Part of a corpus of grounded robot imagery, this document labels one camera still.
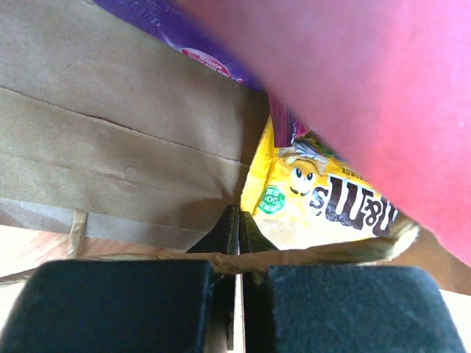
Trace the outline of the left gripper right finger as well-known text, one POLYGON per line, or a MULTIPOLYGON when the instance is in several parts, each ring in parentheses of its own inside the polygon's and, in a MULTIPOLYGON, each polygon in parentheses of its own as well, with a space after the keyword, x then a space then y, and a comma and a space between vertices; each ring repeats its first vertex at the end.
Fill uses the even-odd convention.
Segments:
POLYGON ((242 277, 248 352, 463 352, 430 275, 382 265, 417 238, 399 215, 386 237, 327 247, 316 265, 274 265, 242 277))

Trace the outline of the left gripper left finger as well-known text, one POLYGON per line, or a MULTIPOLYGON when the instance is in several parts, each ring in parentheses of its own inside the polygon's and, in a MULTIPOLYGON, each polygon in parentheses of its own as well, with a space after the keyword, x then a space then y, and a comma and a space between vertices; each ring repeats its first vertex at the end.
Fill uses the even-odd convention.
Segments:
POLYGON ((204 260, 58 260, 36 268, 3 352, 228 352, 235 281, 204 260))

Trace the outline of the yellow M&M's bag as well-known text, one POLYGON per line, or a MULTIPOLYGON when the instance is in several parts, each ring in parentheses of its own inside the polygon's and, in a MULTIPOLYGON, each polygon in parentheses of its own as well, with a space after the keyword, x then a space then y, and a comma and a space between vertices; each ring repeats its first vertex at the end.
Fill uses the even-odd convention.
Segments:
POLYGON ((277 147, 271 121, 249 167, 241 209, 279 249, 384 236, 398 214, 314 133, 277 147))

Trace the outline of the red paper bag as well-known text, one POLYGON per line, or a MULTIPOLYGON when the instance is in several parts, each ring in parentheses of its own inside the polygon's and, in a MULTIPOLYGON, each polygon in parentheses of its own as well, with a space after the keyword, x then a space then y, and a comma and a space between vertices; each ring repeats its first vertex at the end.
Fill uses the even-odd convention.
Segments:
POLYGON ((126 24, 97 1, 1 3, 1 222, 158 246, 185 260, 229 205, 273 250, 199 250, 222 274, 366 265, 421 236, 470 264, 468 1, 173 1, 329 148, 314 180, 347 218, 378 204, 381 235, 309 204, 312 182, 269 220, 248 199, 266 95, 126 24), (334 177, 339 171, 341 176, 334 177))

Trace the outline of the purple snack pack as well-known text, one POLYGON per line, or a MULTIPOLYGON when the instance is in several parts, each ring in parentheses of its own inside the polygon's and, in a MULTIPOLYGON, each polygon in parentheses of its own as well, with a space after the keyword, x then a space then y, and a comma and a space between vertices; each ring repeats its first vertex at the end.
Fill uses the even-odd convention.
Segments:
POLYGON ((289 147, 294 140, 308 133, 309 129, 297 119, 293 112, 276 95, 269 93, 268 100, 275 147, 289 147))

